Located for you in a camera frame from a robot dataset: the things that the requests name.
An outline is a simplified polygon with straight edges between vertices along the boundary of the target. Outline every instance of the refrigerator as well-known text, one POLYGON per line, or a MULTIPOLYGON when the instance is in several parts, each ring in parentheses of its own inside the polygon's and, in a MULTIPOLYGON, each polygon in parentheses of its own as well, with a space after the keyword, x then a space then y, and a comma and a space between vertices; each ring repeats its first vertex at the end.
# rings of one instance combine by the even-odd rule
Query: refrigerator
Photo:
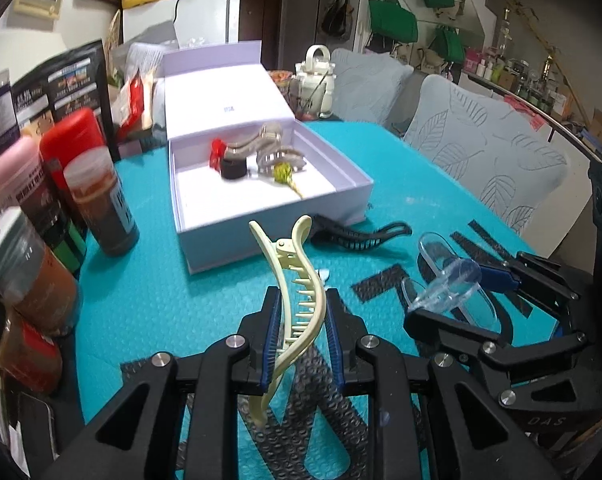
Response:
POLYGON ((123 11, 123 41, 147 27, 174 21, 178 44, 236 43, 239 41, 241 0, 159 0, 123 11))

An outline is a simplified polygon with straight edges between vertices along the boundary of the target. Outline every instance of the red cap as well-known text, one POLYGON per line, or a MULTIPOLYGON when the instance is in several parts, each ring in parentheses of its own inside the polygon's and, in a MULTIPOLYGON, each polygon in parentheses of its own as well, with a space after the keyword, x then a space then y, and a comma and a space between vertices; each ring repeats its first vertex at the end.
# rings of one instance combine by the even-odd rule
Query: red cap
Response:
POLYGON ((44 133, 38 148, 55 184, 66 189, 65 167, 81 153, 101 146, 105 146, 105 139, 94 112, 82 108, 44 133))

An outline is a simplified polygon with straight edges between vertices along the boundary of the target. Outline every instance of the gray hair claw clip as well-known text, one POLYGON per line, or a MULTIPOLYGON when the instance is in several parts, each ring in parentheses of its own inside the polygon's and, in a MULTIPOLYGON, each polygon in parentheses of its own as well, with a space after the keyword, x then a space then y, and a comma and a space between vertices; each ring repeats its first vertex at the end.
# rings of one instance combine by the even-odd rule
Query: gray hair claw clip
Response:
POLYGON ((295 171, 302 170, 306 165, 303 153, 290 146, 282 146, 282 136, 280 124, 265 124, 258 134, 249 139, 228 142, 225 159, 245 160, 256 153, 258 172, 267 176, 272 176, 274 166, 281 162, 287 162, 295 171))

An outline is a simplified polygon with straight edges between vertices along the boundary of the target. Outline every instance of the black hair claw clip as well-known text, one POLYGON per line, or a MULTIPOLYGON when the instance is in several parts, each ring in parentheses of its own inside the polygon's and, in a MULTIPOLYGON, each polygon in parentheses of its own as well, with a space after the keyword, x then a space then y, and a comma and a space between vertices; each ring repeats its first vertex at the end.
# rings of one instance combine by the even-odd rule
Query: black hair claw clip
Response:
POLYGON ((397 236, 410 236, 412 228, 405 222, 393 222, 372 233, 362 233, 322 215, 312 217, 310 241, 313 245, 333 244, 349 251, 367 251, 397 236))

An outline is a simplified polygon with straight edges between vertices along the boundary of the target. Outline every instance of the clear plastic hair clip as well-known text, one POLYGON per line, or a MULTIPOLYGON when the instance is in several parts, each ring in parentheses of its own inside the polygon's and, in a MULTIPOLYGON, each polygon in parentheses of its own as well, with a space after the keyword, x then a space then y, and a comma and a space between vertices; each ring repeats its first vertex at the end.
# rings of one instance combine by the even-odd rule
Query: clear plastic hair clip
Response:
POLYGON ((326 311, 325 289, 314 266, 303 251, 303 243, 307 239, 312 219, 309 216, 299 218, 292 228, 291 239, 272 242, 256 222, 250 222, 252 234, 270 264, 281 291, 283 308, 283 332, 280 347, 276 350, 274 373, 268 392, 263 397, 249 398, 250 415, 257 427, 262 428, 267 422, 266 410, 274 397, 285 371, 301 356, 319 335, 326 311), (283 269, 298 274, 294 283, 303 288, 297 292, 302 295, 299 302, 300 311, 292 319, 292 307, 283 269))
POLYGON ((494 329, 498 319, 492 302, 479 285, 479 264, 458 256, 436 233, 421 236, 418 250, 435 278, 427 288, 409 278, 402 280, 401 289, 408 304, 408 313, 425 308, 436 314, 446 314, 458 308, 470 324, 494 329))

